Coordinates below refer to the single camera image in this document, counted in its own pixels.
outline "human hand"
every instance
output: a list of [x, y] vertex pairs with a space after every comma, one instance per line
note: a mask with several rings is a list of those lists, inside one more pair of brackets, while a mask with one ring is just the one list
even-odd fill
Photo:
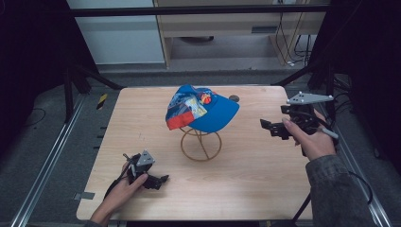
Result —
[[[324, 120], [324, 116], [316, 110], [315, 114], [321, 120]], [[316, 131], [314, 134], [308, 135], [302, 131], [297, 124], [286, 118], [283, 118], [283, 123], [287, 131], [294, 137], [295, 145], [301, 144], [301, 147], [303, 148], [309, 161], [325, 155], [336, 154], [332, 138], [322, 131]]]
[[[130, 163], [126, 162], [123, 165], [123, 171]], [[112, 214], [122, 207], [134, 193], [147, 180], [148, 174], [142, 174], [132, 184], [129, 183], [127, 172], [124, 173], [121, 181], [112, 189], [104, 201], [97, 207], [91, 216], [91, 221], [102, 226], [107, 226]]]

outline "wooden table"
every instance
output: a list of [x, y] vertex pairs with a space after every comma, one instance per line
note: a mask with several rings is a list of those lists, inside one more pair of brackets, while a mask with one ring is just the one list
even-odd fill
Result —
[[[307, 159], [292, 139], [263, 130], [259, 119], [280, 122], [287, 95], [274, 86], [210, 86], [222, 96], [239, 96], [239, 111], [218, 132], [220, 154], [195, 162], [181, 151], [183, 132], [166, 125], [167, 105], [178, 87], [123, 89], [85, 188], [95, 193], [81, 200], [79, 219], [89, 219], [125, 163], [146, 148], [156, 160], [149, 174], [170, 178], [160, 190], [136, 194], [113, 219], [121, 220], [261, 220], [292, 218], [309, 192]], [[210, 139], [213, 146], [218, 140]], [[199, 152], [193, 136], [185, 138]], [[307, 207], [300, 219], [312, 219]]]

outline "blue baseball cap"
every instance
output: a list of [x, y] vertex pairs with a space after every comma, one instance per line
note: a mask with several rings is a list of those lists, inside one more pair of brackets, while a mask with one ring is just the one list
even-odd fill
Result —
[[233, 119], [238, 109], [238, 103], [209, 88], [185, 84], [168, 104], [166, 123], [170, 130], [189, 126], [198, 131], [216, 132]]

